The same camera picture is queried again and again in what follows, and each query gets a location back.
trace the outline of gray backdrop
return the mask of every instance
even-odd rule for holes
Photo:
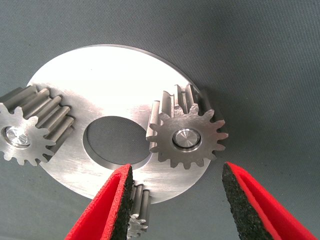
[[[0,95],[75,48],[120,44],[159,55],[208,89],[230,137],[190,190],[152,205],[141,239],[238,239],[225,161],[247,169],[319,238],[319,11],[317,0],[1,0]],[[0,239],[61,240],[89,202],[41,167],[0,159]]]

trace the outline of aluminum plate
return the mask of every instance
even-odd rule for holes
[[[58,182],[92,199],[114,169],[88,148],[86,128],[106,116],[130,119],[147,130],[152,103],[163,90],[185,86],[190,80],[165,60],[140,49],[121,45],[93,45],[66,52],[41,67],[28,85],[50,88],[71,106],[74,131],[49,163],[41,166]],[[158,162],[157,153],[134,164],[133,179],[150,189],[151,203],[169,200],[194,185],[206,171],[194,163],[185,170],[180,163]]]

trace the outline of machined metal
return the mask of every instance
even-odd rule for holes
[[[41,67],[29,82],[52,96],[62,93],[64,106],[76,121],[74,131],[46,164],[40,164],[54,179],[69,189],[93,198],[119,164],[104,159],[88,144],[87,127],[107,116],[129,119],[146,131],[154,100],[163,90],[186,86],[190,80],[170,63],[140,49],[118,45],[96,45],[66,52]],[[150,153],[133,164],[136,185],[150,189],[151,203],[171,199],[194,185],[206,171],[191,166],[171,168]]]
[[[20,165],[47,163],[71,133],[74,119],[67,116],[62,98],[35,86],[17,88],[0,97],[0,152]]]
[[[127,239],[140,237],[147,231],[150,218],[150,191],[142,184],[134,185],[132,189],[133,205],[128,223]]]
[[[225,149],[218,141],[228,137],[219,131],[225,121],[214,121],[214,113],[208,99],[191,84],[176,85],[172,95],[164,91],[162,101],[152,106],[146,134],[150,151],[158,153],[159,162],[170,160],[172,168],[179,163],[186,170],[192,163],[203,167],[205,159],[214,160],[215,151]]]

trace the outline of red gripper pad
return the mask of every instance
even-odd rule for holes
[[[115,170],[65,239],[127,239],[132,186],[133,176],[130,164]]]
[[[226,162],[222,181],[241,239],[317,240],[243,168]]]

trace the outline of spur gear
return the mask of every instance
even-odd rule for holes
[[[150,192],[143,185],[133,186],[127,239],[138,238],[147,231],[150,215]]]
[[[47,163],[71,133],[74,119],[67,116],[62,98],[50,97],[47,88],[17,88],[0,97],[0,152],[20,165]]]
[[[158,153],[159,162],[170,159],[172,168],[183,163],[190,169],[193,162],[203,167],[205,158],[214,160],[215,151],[225,149],[218,141],[228,137],[220,132],[225,121],[214,121],[214,113],[208,98],[190,84],[176,85],[173,95],[164,91],[162,102],[152,105],[146,133],[150,151]]]

